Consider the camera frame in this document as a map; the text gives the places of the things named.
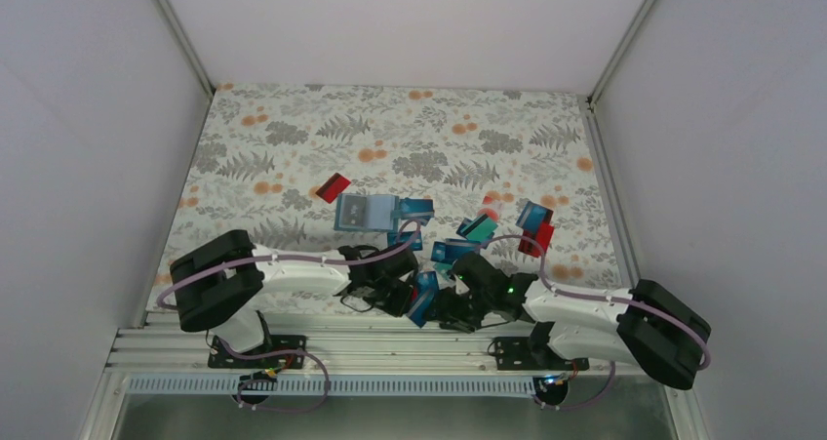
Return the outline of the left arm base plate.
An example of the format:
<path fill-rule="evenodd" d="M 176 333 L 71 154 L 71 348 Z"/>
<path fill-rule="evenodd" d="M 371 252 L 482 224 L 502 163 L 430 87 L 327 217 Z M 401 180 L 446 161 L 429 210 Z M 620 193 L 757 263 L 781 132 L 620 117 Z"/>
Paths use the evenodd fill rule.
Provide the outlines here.
<path fill-rule="evenodd" d="M 283 350 L 303 350 L 307 337 L 303 335 L 270 335 L 265 345 L 244 352 L 245 358 L 230 354 L 218 336 L 213 336 L 207 366 L 210 369 L 269 370 L 301 369 L 304 357 L 295 354 L 263 357 L 263 354 Z"/>

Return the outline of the teal leather card holder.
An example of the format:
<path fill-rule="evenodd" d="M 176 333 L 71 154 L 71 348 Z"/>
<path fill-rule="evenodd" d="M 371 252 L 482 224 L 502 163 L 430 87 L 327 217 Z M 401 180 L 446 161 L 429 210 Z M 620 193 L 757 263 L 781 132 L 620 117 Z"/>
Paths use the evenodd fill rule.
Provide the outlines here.
<path fill-rule="evenodd" d="M 359 227 L 342 226 L 339 223 L 342 200 L 347 196 L 364 197 L 367 208 L 364 224 Z M 335 203 L 334 230 L 348 232 L 391 232 L 399 228 L 398 203 L 400 198 L 389 194 L 339 194 Z"/>

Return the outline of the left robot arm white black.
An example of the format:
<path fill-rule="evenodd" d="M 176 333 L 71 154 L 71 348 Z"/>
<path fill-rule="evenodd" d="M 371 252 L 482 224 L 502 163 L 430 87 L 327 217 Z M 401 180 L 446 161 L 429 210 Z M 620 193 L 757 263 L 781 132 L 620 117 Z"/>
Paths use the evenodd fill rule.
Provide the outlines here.
<path fill-rule="evenodd" d="M 177 314 L 182 331 L 209 331 L 243 364 L 256 367 L 269 358 L 272 342 L 254 298 L 292 292 L 353 297 L 401 316 L 411 306 L 420 238 L 414 230 L 383 250 L 360 245 L 295 252 L 258 245 L 247 231 L 230 230 L 174 260 L 173 284 L 156 303 Z"/>

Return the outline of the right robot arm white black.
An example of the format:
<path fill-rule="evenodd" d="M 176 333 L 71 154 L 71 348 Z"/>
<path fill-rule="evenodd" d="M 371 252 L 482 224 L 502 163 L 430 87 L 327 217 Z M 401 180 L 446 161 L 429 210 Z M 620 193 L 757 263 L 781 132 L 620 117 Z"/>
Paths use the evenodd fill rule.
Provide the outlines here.
<path fill-rule="evenodd" d="M 446 330 L 470 334 L 485 318 L 532 324 L 525 337 L 498 337 L 501 371 L 585 370 L 591 359 L 634 365 L 676 389 L 692 388 L 707 365 L 709 324 L 660 284 L 643 279 L 633 289 L 578 290 L 544 282 L 541 274 L 507 274 L 482 256 L 467 254 L 449 270 L 466 286 L 426 298 L 424 316 Z"/>

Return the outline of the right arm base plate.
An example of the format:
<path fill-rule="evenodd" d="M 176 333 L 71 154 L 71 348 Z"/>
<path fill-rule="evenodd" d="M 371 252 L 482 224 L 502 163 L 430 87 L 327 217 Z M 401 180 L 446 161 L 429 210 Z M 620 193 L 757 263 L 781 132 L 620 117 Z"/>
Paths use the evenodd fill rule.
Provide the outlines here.
<path fill-rule="evenodd" d="M 487 353 L 496 368 L 506 372 L 527 371 L 585 371 L 590 368 L 587 358 L 564 359 L 548 346 L 533 344 L 528 337 L 498 337 L 490 343 Z"/>

